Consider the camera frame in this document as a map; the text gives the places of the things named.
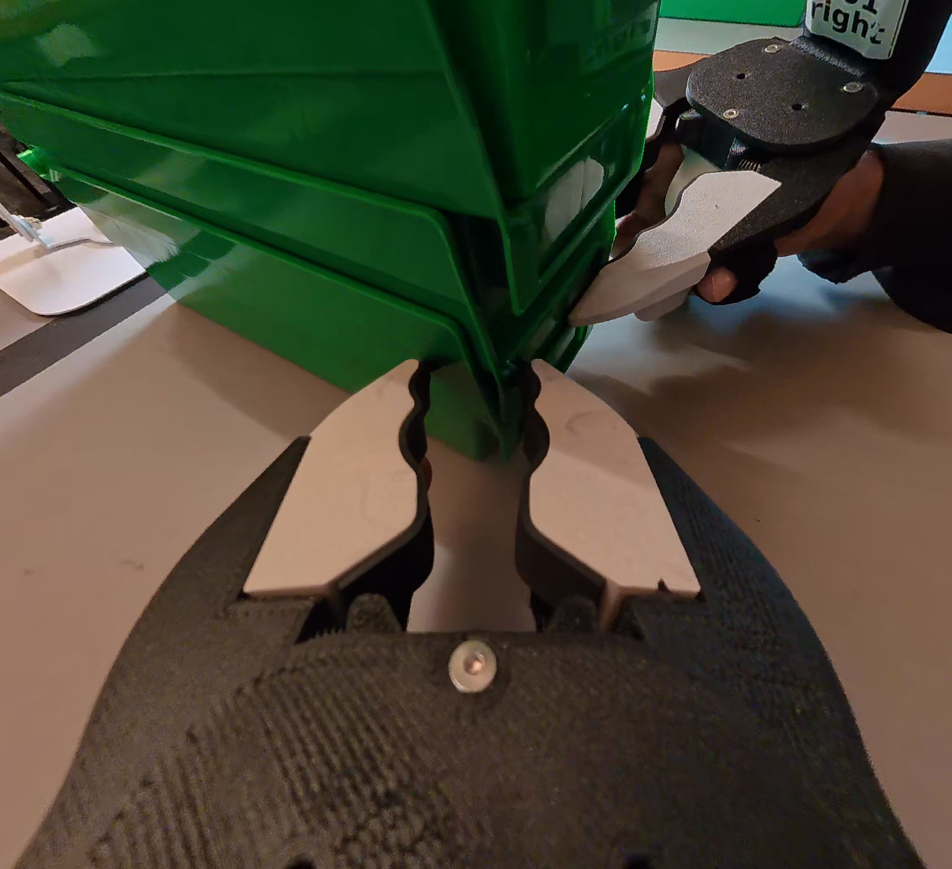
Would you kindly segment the person's right hand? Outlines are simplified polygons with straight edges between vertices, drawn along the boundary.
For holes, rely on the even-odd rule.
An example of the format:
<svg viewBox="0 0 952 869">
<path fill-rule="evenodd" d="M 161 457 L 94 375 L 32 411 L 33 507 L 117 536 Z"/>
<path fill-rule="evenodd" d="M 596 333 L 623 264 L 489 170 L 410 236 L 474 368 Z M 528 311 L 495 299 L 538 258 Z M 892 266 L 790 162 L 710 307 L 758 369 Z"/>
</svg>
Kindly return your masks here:
<svg viewBox="0 0 952 869">
<path fill-rule="evenodd" d="M 616 222 L 611 257 L 623 256 L 639 234 L 664 218 L 667 192 L 684 161 L 682 147 L 665 143 L 644 175 L 634 209 Z M 850 251 L 868 233 L 885 179 L 885 165 L 877 148 L 863 157 L 833 186 L 815 215 L 800 229 L 775 242 L 779 257 L 819 251 Z"/>
</svg>

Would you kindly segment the grey desk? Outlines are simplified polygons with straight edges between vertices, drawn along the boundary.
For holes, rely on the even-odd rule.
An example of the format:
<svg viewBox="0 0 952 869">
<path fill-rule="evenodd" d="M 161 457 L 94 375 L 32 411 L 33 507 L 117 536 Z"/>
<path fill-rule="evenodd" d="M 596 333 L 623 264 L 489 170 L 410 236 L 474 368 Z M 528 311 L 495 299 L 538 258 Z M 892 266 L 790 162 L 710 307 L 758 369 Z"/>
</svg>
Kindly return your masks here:
<svg viewBox="0 0 952 869">
<path fill-rule="evenodd" d="M 2 299 L 2 348 L 47 322 Z M 929 867 L 950 867 L 950 363 L 870 276 L 790 257 L 744 304 L 595 328 L 569 372 L 776 568 Z M 154 592 L 343 398 L 170 297 L 2 396 L 2 867 Z"/>
</svg>

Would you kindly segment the grey tape strip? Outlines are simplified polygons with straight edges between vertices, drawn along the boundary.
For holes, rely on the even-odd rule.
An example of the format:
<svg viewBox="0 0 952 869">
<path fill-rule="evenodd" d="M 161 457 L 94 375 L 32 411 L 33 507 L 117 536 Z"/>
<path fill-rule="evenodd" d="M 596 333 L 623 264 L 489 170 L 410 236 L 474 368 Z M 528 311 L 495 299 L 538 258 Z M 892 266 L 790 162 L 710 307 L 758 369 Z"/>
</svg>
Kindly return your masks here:
<svg viewBox="0 0 952 869">
<path fill-rule="evenodd" d="M 149 276 L 78 312 L 55 317 L 1 351 L 1 395 L 20 387 L 122 324 L 140 310 L 167 297 Z"/>
</svg>

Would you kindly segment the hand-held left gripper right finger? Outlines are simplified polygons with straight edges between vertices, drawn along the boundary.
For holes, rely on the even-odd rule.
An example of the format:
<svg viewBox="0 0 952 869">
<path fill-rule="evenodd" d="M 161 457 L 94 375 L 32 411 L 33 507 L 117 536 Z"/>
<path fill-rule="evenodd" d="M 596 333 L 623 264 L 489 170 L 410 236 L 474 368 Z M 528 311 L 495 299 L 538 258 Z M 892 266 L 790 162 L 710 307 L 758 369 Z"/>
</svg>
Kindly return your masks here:
<svg viewBox="0 0 952 869">
<path fill-rule="evenodd" d="M 587 601 L 609 629 L 631 599 L 697 601 L 701 584 L 635 430 L 543 360 L 522 363 L 515 563 L 537 623 Z"/>
</svg>

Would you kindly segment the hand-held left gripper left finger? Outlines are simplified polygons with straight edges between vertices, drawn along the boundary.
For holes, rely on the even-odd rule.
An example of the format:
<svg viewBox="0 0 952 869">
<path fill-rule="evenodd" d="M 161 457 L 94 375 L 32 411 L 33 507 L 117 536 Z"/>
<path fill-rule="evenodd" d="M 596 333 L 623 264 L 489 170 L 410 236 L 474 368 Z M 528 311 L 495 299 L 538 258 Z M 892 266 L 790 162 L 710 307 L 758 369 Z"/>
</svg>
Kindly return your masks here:
<svg viewBox="0 0 952 869">
<path fill-rule="evenodd" d="M 344 625 L 358 598 L 408 628 L 434 563 L 423 471 L 430 365 L 407 360 L 351 394 L 307 438 L 244 594 L 310 599 Z"/>
</svg>

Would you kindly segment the person's right forearm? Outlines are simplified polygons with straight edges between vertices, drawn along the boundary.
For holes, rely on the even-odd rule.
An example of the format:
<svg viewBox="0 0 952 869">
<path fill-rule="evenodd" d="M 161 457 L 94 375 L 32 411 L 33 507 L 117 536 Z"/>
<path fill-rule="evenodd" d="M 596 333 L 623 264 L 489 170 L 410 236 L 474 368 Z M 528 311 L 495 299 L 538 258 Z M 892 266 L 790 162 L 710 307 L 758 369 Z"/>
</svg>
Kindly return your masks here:
<svg viewBox="0 0 952 869">
<path fill-rule="evenodd" d="M 868 226 L 849 246 L 804 251 L 817 276 L 844 283 L 871 272 L 904 312 L 951 332 L 951 140 L 874 145 L 883 181 Z"/>
</svg>

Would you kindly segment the green plastic storage bin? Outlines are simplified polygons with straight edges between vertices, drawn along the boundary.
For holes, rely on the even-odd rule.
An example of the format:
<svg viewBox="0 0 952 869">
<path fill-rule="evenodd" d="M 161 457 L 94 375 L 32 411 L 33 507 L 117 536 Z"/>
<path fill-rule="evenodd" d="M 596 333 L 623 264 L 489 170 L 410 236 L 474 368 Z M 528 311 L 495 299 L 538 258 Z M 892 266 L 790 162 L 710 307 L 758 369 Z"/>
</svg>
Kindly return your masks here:
<svg viewBox="0 0 952 869">
<path fill-rule="evenodd" d="M 71 201 L 112 219 L 115 238 L 153 264 L 185 229 L 271 249 L 458 323 L 527 313 L 589 280 L 596 227 L 633 172 L 601 147 L 541 192 L 497 214 L 374 193 L 142 128 L 2 92 L 6 125 Z M 119 234 L 119 226 L 153 230 Z"/>
<path fill-rule="evenodd" d="M 2 87 L 486 213 L 636 101 L 657 18 L 651 0 L 2 0 Z"/>
<path fill-rule="evenodd" d="M 437 361 L 426 430 L 476 460 L 506 458 L 522 425 L 515 363 L 572 363 L 591 328 L 537 319 L 515 353 L 478 350 L 463 316 L 363 283 L 210 222 L 136 202 L 87 178 L 41 169 L 176 301 L 356 392 L 409 358 Z"/>
</svg>

